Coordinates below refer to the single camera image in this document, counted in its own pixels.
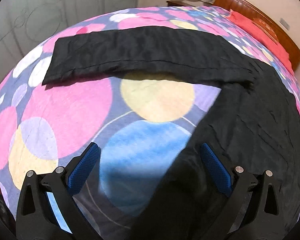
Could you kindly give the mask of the black large jacket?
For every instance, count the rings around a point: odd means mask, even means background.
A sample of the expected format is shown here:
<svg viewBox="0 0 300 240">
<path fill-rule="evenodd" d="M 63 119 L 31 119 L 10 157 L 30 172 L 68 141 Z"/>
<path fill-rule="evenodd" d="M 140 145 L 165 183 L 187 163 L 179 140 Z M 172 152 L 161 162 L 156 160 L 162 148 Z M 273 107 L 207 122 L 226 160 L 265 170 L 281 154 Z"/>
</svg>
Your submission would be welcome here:
<svg viewBox="0 0 300 240">
<path fill-rule="evenodd" d="M 233 166 L 277 181 L 286 239 L 300 213 L 300 114 L 270 65 L 210 33 L 139 27 L 60 38 L 43 84 L 126 73 L 168 74 L 220 93 L 159 179 L 128 239 L 202 239 L 228 198 L 217 190 L 200 149 L 207 143 Z"/>
</svg>

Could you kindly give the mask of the colourful polka dot bedspread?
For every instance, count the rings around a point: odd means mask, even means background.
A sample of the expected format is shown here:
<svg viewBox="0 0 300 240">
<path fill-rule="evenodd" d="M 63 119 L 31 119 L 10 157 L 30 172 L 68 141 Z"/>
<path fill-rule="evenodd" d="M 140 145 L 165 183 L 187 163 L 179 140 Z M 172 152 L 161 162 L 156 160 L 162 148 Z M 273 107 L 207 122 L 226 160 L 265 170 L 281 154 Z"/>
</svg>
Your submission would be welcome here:
<svg viewBox="0 0 300 240">
<path fill-rule="evenodd" d="M 0 84 L 0 239 L 16 238 L 17 208 L 27 172 L 65 167 L 94 142 L 101 149 L 78 194 L 81 213 L 101 239 L 128 239 L 160 177 L 186 146 L 220 93 L 168 74 L 126 73 L 43 84 L 58 39 L 157 26 L 210 33 L 275 69 L 295 97 L 294 75 L 262 43 L 228 20 L 220 7 L 133 8 L 96 16 L 32 49 Z"/>
</svg>

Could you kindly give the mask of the red pillow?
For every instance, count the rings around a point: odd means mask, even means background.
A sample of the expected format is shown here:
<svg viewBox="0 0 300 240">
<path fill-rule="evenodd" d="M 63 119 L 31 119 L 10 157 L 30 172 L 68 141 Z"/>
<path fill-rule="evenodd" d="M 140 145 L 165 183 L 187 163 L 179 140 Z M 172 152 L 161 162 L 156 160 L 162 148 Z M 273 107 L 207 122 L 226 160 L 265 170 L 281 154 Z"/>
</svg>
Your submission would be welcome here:
<svg viewBox="0 0 300 240">
<path fill-rule="evenodd" d="M 262 43 L 269 51 L 272 52 L 272 54 L 274 54 L 279 59 L 279 61 L 290 72 L 290 74 L 294 75 L 292 64 L 289 60 L 289 54 L 286 52 L 285 48 L 277 40 L 275 40 L 274 37 L 271 36 L 264 27 L 258 25 L 257 22 L 233 10 L 230 11 L 228 20 L 239 26 L 254 39 Z"/>
</svg>

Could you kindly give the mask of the orange patterned cushion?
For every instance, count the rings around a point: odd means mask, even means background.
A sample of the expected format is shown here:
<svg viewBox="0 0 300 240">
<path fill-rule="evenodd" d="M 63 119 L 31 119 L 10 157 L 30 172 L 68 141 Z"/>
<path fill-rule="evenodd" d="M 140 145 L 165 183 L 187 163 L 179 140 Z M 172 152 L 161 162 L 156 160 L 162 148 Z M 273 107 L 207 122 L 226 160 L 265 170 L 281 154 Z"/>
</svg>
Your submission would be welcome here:
<svg viewBox="0 0 300 240">
<path fill-rule="evenodd" d="M 274 42 L 279 42 L 279 39 L 277 38 L 275 31 L 272 29 L 270 25 L 268 25 L 262 19 L 254 18 L 253 24 L 256 25 L 259 29 L 261 29 L 271 40 L 273 40 Z"/>
</svg>

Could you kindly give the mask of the grey patterned wardrobe door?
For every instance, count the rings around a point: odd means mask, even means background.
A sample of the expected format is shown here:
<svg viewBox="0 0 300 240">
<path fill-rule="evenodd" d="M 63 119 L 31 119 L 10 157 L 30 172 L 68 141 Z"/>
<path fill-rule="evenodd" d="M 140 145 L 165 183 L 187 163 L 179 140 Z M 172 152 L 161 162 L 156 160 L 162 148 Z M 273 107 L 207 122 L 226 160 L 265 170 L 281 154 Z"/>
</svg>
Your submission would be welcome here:
<svg viewBox="0 0 300 240">
<path fill-rule="evenodd" d="M 93 16 L 136 5 L 137 0 L 1 0 L 0 83 L 48 37 Z"/>
</svg>

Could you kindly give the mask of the brown wooden headboard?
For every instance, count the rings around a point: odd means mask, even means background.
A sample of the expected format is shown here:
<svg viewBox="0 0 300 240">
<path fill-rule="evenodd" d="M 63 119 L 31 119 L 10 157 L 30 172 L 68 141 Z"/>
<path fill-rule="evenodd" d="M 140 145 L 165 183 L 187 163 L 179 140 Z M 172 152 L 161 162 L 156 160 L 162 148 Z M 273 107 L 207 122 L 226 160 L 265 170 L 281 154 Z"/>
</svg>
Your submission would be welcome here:
<svg viewBox="0 0 300 240">
<path fill-rule="evenodd" d="M 290 38 L 290 36 L 268 15 L 266 15 L 264 12 L 262 12 L 260 9 L 250 4 L 246 0 L 215 0 L 213 5 L 226 10 L 232 9 L 251 20 L 259 18 L 263 22 L 268 24 L 277 35 L 278 42 L 289 54 L 289 60 L 292 64 L 292 69 L 294 71 L 297 70 L 298 66 L 300 65 L 300 49 Z"/>
</svg>

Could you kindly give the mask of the dark wooden nightstand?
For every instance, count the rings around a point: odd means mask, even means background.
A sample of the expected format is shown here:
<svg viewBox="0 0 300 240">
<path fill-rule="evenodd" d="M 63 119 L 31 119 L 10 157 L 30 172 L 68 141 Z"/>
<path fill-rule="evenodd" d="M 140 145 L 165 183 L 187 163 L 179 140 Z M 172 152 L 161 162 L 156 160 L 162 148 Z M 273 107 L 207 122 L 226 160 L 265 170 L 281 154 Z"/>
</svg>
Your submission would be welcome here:
<svg viewBox="0 0 300 240">
<path fill-rule="evenodd" d="M 188 7 L 189 4 L 181 1 L 166 1 L 168 7 Z"/>
</svg>

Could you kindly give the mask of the grey wall socket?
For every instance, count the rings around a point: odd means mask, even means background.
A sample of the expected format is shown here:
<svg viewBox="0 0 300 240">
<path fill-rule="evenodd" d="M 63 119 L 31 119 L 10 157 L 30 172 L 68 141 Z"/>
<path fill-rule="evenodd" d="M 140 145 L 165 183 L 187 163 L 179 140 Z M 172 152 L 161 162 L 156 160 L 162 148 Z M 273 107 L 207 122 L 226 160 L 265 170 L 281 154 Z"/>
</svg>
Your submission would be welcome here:
<svg viewBox="0 0 300 240">
<path fill-rule="evenodd" d="M 283 18 L 280 18 L 280 23 L 281 23 L 287 30 L 290 30 L 290 25 L 289 25 Z"/>
</svg>

